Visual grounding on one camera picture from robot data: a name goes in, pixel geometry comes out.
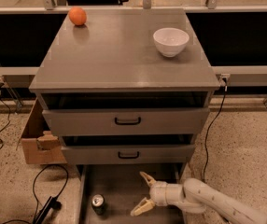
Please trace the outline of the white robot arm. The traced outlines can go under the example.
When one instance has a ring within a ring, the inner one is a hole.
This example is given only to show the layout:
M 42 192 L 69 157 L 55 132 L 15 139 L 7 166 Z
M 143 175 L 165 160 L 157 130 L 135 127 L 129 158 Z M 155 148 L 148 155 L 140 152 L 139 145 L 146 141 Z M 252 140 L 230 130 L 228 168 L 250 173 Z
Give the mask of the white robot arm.
M 149 186 L 149 199 L 144 198 L 132 211 L 136 217 L 155 206 L 176 206 L 183 212 L 201 214 L 210 207 L 226 218 L 231 224 L 267 224 L 267 215 L 238 202 L 204 182 L 188 178 L 183 184 L 169 184 L 157 181 L 145 172 L 140 175 Z

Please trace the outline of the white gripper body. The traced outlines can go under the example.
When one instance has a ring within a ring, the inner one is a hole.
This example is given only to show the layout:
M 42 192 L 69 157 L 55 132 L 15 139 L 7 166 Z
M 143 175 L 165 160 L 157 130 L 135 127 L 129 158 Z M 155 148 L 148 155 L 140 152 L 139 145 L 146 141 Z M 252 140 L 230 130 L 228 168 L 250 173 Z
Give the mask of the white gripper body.
M 174 205 L 180 207 L 184 202 L 183 186 L 180 184 L 157 181 L 150 187 L 149 195 L 157 206 Z

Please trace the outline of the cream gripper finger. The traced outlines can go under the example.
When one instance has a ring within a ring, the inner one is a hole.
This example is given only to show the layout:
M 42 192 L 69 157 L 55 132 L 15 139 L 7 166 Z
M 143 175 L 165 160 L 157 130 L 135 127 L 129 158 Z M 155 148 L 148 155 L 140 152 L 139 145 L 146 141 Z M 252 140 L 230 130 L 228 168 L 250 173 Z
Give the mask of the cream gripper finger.
M 155 207 L 155 203 L 148 198 L 144 198 L 141 202 L 131 211 L 130 215 L 132 217 L 140 216 Z
M 140 175 L 145 179 L 149 187 L 152 187 L 156 183 L 156 180 L 151 175 L 145 172 L 140 172 Z

